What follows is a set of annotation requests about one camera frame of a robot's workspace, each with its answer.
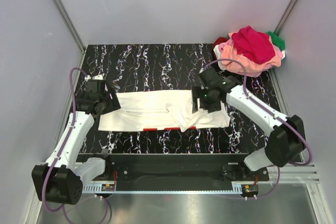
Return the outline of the white t-shirt red print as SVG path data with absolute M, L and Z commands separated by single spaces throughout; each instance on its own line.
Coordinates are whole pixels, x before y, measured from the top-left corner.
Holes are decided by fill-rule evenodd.
M 191 90 L 161 90 L 118 93 L 121 109 L 102 115 L 99 131 L 140 132 L 145 130 L 181 130 L 193 127 L 225 128 L 230 117 L 225 106 L 208 113 L 199 109 L 192 112 Z

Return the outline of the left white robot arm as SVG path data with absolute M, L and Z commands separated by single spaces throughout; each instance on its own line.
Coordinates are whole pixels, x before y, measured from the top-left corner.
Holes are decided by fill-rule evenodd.
M 38 199 L 75 205 L 84 187 L 95 178 L 109 179 L 115 174 L 107 154 L 93 154 L 76 167 L 81 146 L 90 129 L 101 116 L 121 108 L 115 91 L 103 75 L 89 77 L 82 97 L 75 99 L 64 132 L 44 164 L 35 165 L 32 179 Z

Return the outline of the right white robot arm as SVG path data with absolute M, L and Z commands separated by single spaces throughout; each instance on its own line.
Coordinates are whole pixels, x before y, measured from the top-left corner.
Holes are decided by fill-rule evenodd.
M 222 112 L 232 106 L 256 123 L 268 137 L 265 147 L 250 153 L 238 167 L 239 176 L 250 180 L 267 166 L 284 167 L 293 161 L 305 146 L 303 121 L 297 115 L 289 117 L 263 103 L 236 78 L 222 77 L 215 69 L 202 69 L 202 85 L 192 88 L 193 112 Z

